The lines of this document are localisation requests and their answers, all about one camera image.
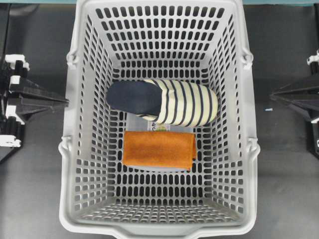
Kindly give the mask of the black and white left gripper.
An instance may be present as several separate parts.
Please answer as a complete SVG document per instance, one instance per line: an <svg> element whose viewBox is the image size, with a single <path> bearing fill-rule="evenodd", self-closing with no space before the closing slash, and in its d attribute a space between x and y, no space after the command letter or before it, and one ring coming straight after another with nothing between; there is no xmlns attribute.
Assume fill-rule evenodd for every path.
<svg viewBox="0 0 319 239"><path fill-rule="evenodd" d="M28 79L29 63L21 54L5 55L0 62L0 161L23 146L25 121L20 116L55 112L68 106L63 96ZM20 101L19 94L45 101Z"/></svg>

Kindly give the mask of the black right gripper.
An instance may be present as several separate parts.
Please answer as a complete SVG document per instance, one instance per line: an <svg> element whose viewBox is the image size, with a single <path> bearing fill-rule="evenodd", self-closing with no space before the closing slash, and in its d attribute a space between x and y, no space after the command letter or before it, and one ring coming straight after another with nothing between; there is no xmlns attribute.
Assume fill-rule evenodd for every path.
<svg viewBox="0 0 319 239"><path fill-rule="evenodd" d="M319 50L307 59L311 75L309 82L294 82L273 93L270 98L302 115L311 122L311 153L319 158Z"/></svg>

